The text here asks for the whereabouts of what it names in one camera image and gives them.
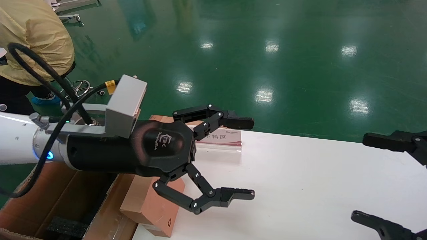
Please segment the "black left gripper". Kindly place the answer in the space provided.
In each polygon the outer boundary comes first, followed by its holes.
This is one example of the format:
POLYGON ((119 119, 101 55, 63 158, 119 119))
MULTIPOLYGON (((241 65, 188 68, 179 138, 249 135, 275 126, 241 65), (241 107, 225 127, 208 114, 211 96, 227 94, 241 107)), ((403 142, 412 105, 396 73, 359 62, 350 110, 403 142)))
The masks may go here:
POLYGON ((223 111, 208 104, 176 110, 173 119, 172 123, 138 121, 129 138, 70 135, 67 140, 68 164, 81 171, 160 177, 152 185, 154 191, 195 215, 211 207, 227 208, 235 199, 255 198, 255 191, 250 189, 212 188, 190 163, 194 155, 194 139, 202 140, 221 126, 252 130, 253 118, 239 117, 234 111, 223 111), (202 123, 192 132, 184 123, 194 121, 202 123), (199 198, 192 199, 167 185, 185 174, 201 191, 199 198))

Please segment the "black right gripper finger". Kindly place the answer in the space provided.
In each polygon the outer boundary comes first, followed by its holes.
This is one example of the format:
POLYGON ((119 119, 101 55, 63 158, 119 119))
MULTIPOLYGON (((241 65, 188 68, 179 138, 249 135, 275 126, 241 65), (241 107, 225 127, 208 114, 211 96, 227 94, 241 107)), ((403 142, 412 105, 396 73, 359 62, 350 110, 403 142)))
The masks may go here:
POLYGON ((405 228, 395 222, 383 218, 366 214, 361 211, 353 211, 351 220, 375 230, 382 240, 426 240, 427 230, 424 229, 417 233, 405 228))
POLYGON ((366 133, 363 145, 394 152, 407 152, 421 165, 427 165, 427 131, 394 131, 391 135, 366 133))

